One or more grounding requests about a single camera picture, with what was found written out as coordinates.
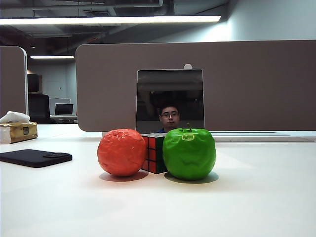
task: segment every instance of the man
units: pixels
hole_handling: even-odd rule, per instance
[[[162,122],[163,128],[158,132],[167,133],[178,127],[180,121],[180,113],[178,107],[172,103],[165,103],[159,110],[159,120]]]

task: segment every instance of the ceiling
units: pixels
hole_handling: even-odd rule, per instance
[[[115,17],[227,15],[229,0],[1,0],[0,17]],[[201,23],[0,26],[0,46],[17,45],[27,55],[75,54],[87,43],[143,43]]]

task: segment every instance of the mirror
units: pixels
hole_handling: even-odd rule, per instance
[[[154,133],[162,128],[159,109],[166,101],[179,108],[179,127],[204,128],[202,69],[139,70],[136,130]]]

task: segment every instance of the eyeglasses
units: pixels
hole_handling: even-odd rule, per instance
[[[168,119],[168,118],[170,118],[170,116],[175,117],[175,116],[178,116],[178,115],[179,115],[179,112],[177,112],[177,111],[172,111],[171,113],[169,113],[169,112],[163,113],[163,114],[161,115],[161,117],[163,117],[163,118],[165,118],[165,119]]]

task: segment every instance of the ceiling light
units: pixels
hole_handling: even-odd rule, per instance
[[[30,56],[33,59],[62,59],[62,58],[74,58],[74,56],[60,55],[60,56]]]
[[[140,24],[140,23],[198,23],[217,22],[221,16],[122,16],[122,17],[68,17],[68,18],[5,18],[0,25],[47,24]]]

